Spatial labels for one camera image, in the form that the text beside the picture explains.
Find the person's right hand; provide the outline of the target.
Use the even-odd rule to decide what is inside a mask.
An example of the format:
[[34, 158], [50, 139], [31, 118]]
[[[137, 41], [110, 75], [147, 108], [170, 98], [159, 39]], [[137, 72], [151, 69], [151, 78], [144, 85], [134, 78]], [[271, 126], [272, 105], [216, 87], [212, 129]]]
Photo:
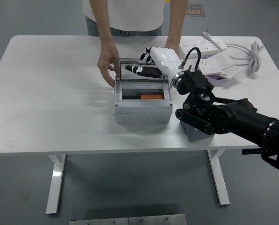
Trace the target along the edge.
[[97, 63], [103, 79], [107, 84], [114, 88], [115, 80], [111, 77], [110, 71], [116, 71], [116, 62], [119, 57], [118, 49], [114, 42], [101, 44], [100, 57]]

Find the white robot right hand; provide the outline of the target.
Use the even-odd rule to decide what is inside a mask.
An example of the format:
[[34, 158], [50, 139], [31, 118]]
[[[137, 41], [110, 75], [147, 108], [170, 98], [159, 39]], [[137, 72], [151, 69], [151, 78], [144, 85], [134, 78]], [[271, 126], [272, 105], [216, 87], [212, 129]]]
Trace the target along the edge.
[[146, 48], [139, 60], [146, 58], [146, 62], [154, 62], [156, 67], [126, 65], [125, 69], [143, 77], [161, 78], [163, 75], [171, 83], [181, 78], [184, 71], [181, 69], [181, 60], [173, 49], [150, 47]]

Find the person's left hand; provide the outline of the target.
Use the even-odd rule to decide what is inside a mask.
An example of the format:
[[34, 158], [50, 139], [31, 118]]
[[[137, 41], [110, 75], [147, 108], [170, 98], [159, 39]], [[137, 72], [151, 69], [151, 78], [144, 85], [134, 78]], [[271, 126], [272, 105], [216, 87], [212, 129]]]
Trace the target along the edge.
[[175, 51], [175, 53], [177, 54], [177, 56], [179, 58], [181, 58], [180, 52], [179, 52], [179, 43], [167, 40], [166, 44], [165, 44], [165, 48], [173, 49]]

